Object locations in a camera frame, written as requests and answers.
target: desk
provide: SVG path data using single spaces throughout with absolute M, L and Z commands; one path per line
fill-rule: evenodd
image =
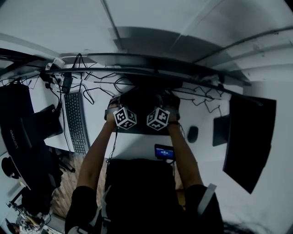
M 101 73 L 94 73 L 95 75 L 102 77 Z M 103 79 L 103 82 L 115 82 L 118 77 L 110 77 Z M 99 84 L 93 83 L 93 81 L 99 81 L 94 77 L 89 77 L 86 81 L 82 83 L 88 88 L 95 88 L 101 87 L 104 90 L 107 90 L 113 94 L 118 94 L 117 90 L 114 88 L 113 84 Z M 80 80 L 73 79 L 73 84 L 80 84 Z M 118 86 L 121 90 L 128 90 L 130 86 L 119 85 Z M 184 84 L 183 87 L 188 88 L 195 88 L 196 85 L 192 84 Z M 79 87 L 71 89 L 71 91 L 78 90 Z M 110 96 L 106 93 L 102 92 L 101 90 L 91 90 L 89 91 L 93 100 L 95 101 L 94 105 L 90 104 L 84 97 L 83 97 L 83 106 L 84 106 L 84 113 L 85 113 L 85 121 L 87 126 L 87 133 L 90 144 L 94 142 L 97 135 L 99 134 L 100 130 L 103 127 L 104 121 L 104 111 L 108 106 Z M 35 88 L 30 89 L 31 99 L 33 103 L 33 108 L 35 112 L 38 112 L 45 107 L 54 104 L 57 105 L 58 99 L 55 97 L 50 90 L 45 88 L 43 81 L 39 78 L 36 82 Z M 195 98 L 195 103 L 200 103 L 204 100 L 203 97 L 193 96 L 189 94 L 183 94 L 174 92 L 175 95 L 181 98 Z M 219 98 L 219 94 L 212 90 L 208 93 L 213 97 Z M 222 115 L 229 114 L 229 99 L 230 95 L 223 94 L 223 100 L 214 100 L 208 103 L 210 110 L 221 105 Z M 199 129 L 198 139 L 195 143 L 189 144 L 192 152 L 194 153 L 196 159 L 198 161 L 214 161 L 214 160 L 224 160 L 226 156 L 226 147 L 227 144 L 219 145 L 216 147 L 212 146 L 212 138 L 213 138 L 213 119 L 220 116 L 220 112 L 215 110 L 213 113 L 209 113 L 205 104 L 203 103 L 200 106 L 195 106 L 192 101 L 181 100 L 180 104 L 180 123 L 185 131 L 185 135 L 188 134 L 188 130 L 190 126 L 197 126 Z M 62 115 L 60 116 L 60 122 L 63 126 L 63 118 Z M 65 133 L 68 139 L 68 143 L 70 146 L 71 151 L 73 151 L 70 133 L 68 130 L 67 119 L 65 116 Z M 115 133 L 111 135 L 105 157 L 109 157 L 114 144 Z M 49 138 L 45 140 L 45 143 L 48 146 L 52 146 L 59 149 L 68 150 L 64 134 Z M 116 149 L 113 154 L 113 157 L 117 156 L 123 159 L 133 159 L 133 158 L 146 158 L 146 159 L 156 159 L 154 154 L 154 145 L 155 144 L 162 144 L 162 145 L 170 145 L 172 146 L 171 139 L 169 136 L 153 136 L 153 135 L 141 135 L 141 134 L 130 134 L 130 133 L 119 133 L 117 136 L 116 141 Z

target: person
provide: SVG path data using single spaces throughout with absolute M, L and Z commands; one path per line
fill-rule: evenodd
M 215 194 L 202 215 L 197 212 L 207 187 L 175 115 L 170 115 L 167 128 L 184 187 L 185 210 L 176 196 L 172 166 L 164 161 L 145 159 L 111 159 L 102 207 L 97 207 L 98 179 L 109 138 L 116 129 L 114 115 L 108 114 L 81 165 L 65 221 L 65 234 L 223 233 Z

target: wrist strap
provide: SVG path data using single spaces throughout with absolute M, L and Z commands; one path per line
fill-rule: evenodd
M 170 124 L 174 124 L 174 125 L 180 125 L 180 123 L 178 121 L 174 121 L 174 122 L 169 122 L 168 125 Z

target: black keyboard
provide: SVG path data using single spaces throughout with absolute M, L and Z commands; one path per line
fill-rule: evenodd
M 84 156 L 89 149 L 86 123 L 83 115 L 82 96 L 80 92 L 64 95 L 67 122 L 73 149 L 77 155 Z

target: wall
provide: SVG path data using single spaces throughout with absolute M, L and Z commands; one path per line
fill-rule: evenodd
M 289 94 L 292 89 L 293 83 L 284 81 L 253 82 L 252 87 L 244 89 L 246 95 L 277 100 L 272 148 L 251 195 L 222 171 L 223 161 L 199 163 L 204 183 L 218 186 L 217 197 L 225 220 L 251 227 L 264 226 L 275 234 L 284 234 L 291 227 L 293 106 Z
M 253 35 L 293 26 L 280 0 L 106 0 L 124 49 L 194 61 Z M 117 51 L 100 0 L 6 0 L 0 48 L 43 57 Z

